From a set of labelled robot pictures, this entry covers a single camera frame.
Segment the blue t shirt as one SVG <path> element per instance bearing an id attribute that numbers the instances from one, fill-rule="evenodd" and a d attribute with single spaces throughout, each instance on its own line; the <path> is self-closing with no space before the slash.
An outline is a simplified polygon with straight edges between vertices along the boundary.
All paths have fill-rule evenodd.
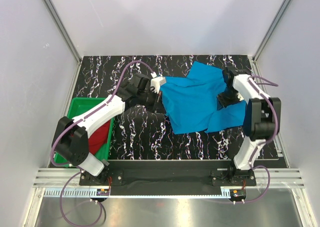
<path id="1" fill-rule="evenodd" d="M 222 69 L 195 61 L 186 77 L 165 80 L 160 91 L 174 134 L 213 133 L 243 125 L 244 100 L 218 109 L 217 95 L 226 88 Z"/>

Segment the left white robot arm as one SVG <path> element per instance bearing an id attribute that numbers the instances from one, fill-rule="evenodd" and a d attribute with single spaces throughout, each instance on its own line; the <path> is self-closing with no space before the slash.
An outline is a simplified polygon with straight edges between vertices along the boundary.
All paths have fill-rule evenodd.
<path id="1" fill-rule="evenodd" d="M 136 105 L 144 106 L 150 112 L 163 111 L 160 88 L 165 83 L 165 77 L 155 73 L 151 77 L 138 73 L 117 86 L 115 94 L 87 112 L 74 118 L 62 117 L 56 127 L 51 152 L 89 174 L 95 184 L 103 185 L 108 180 L 109 168 L 90 153 L 89 138 L 105 123 Z"/>

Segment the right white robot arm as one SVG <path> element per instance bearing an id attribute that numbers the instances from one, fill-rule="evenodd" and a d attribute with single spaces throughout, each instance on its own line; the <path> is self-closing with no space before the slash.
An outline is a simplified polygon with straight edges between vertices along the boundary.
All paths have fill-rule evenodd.
<path id="1" fill-rule="evenodd" d="M 222 76 L 226 87 L 216 97 L 217 109 L 224 110 L 241 101 L 246 103 L 242 125 L 244 139 L 225 176 L 230 184 L 236 186 L 251 177 L 261 149 L 279 133 L 281 100 L 266 94 L 255 82 L 255 79 L 263 78 L 251 75 L 248 70 L 226 68 Z"/>

